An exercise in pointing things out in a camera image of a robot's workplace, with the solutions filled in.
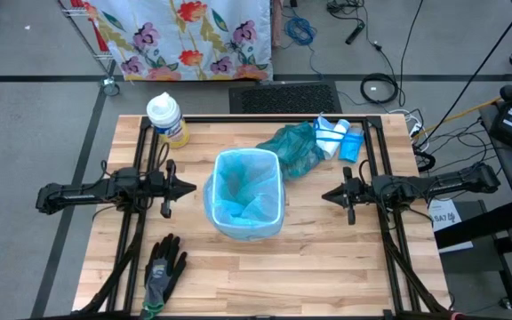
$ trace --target work glove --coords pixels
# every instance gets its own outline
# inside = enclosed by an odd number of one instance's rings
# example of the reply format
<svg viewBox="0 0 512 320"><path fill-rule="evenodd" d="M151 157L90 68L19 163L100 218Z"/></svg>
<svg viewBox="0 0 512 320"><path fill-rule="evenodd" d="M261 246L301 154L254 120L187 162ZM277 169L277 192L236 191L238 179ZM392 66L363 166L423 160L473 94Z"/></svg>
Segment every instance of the work glove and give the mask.
<svg viewBox="0 0 512 320"><path fill-rule="evenodd" d="M179 260L175 264L179 252L179 241L178 236L173 238L173 234L169 234L161 243L156 243L153 246L144 278L146 297L140 313L142 320L152 319L161 312L187 265L186 252L179 256Z"/></svg>

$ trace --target gray floor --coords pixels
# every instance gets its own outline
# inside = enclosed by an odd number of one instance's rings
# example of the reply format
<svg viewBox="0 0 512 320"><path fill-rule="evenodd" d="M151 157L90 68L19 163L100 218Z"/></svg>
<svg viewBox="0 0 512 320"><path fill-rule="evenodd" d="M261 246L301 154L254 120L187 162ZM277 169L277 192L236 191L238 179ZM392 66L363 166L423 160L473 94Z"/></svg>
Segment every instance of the gray floor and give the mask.
<svg viewBox="0 0 512 320"><path fill-rule="evenodd" d="M313 65L325 74L367 74L388 72L364 34L351 46L343 42L354 23L332 18L326 1L299 0L297 13L318 29L312 47ZM398 70L404 41L417 1L367 1L372 40ZM53 1L0 0L0 76L100 75L68 22ZM404 59L406 75L470 75L512 19L509 0L426 1L412 34ZM80 20L84 32L92 32ZM290 40L284 38L284 45ZM512 52L512 30L482 71L484 75L512 74L507 57ZM276 74L312 74L310 51L292 45L274 50ZM456 110L473 107L497 95L506 83L476 82ZM121 94L107 98L92 145L84 181L100 174L99 162L107 157L116 118L120 114L143 114L149 99L168 91L185 114L228 113L228 88L251 83L121 83ZM358 82L338 82L338 90L361 101ZM422 110L426 124L439 121L460 92L462 82L405 82L407 109ZM386 88L377 85L376 93ZM50 181L69 183L98 94L96 83L0 83L0 319L30 315L42 273L51 249L60 216L43 216L34 209L37 190ZM382 113L376 106L355 106L341 97L345 113ZM396 102L387 109L398 108ZM471 124L477 114L444 125L448 132ZM429 150L439 145L432 143ZM471 156L478 149L450 143L436 154L438 164L448 164ZM499 163L490 161L494 168ZM449 169L461 168L465 162ZM465 194L460 199L483 198L488 208L512 200L501 176L501 190L492 196ZM46 315L67 314L72 305L77 280L91 227L93 208L76 208L62 255ZM471 311L495 303L504 296L496 274L447 274L456 297L456 309ZM498 307L478 315L504 316L512 313Z"/></svg>

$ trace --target light blue trash bag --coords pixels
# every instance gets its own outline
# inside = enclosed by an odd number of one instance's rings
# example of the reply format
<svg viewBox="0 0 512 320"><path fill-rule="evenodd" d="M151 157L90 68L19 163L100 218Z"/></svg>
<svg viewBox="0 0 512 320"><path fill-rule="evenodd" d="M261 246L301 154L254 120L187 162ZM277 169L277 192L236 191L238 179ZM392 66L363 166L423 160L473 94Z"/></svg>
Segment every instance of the light blue trash bag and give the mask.
<svg viewBox="0 0 512 320"><path fill-rule="evenodd" d="M254 241L284 222L284 184L277 155L258 148L221 152L204 184L204 212L223 234Z"/></svg>

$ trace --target crumpled plastic bag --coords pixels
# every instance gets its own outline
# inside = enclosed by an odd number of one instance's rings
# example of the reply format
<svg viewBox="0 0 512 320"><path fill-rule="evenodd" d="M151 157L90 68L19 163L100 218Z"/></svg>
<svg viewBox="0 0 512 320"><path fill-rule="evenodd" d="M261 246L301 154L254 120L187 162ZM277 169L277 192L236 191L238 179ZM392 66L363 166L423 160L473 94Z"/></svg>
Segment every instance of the crumpled plastic bag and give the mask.
<svg viewBox="0 0 512 320"><path fill-rule="evenodd" d="M284 180L298 179L325 160L323 150L316 144L316 133L307 122L287 124L256 148L277 154Z"/></svg>

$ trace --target floral fabric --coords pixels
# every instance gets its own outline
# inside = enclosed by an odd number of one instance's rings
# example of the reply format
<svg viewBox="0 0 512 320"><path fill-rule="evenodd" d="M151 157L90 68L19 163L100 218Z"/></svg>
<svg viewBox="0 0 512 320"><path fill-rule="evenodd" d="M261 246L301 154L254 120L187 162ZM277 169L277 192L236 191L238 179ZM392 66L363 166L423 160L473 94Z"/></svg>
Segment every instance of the floral fabric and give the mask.
<svg viewBox="0 0 512 320"><path fill-rule="evenodd" d="M269 0L87 0L126 80L272 79Z"/></svg>

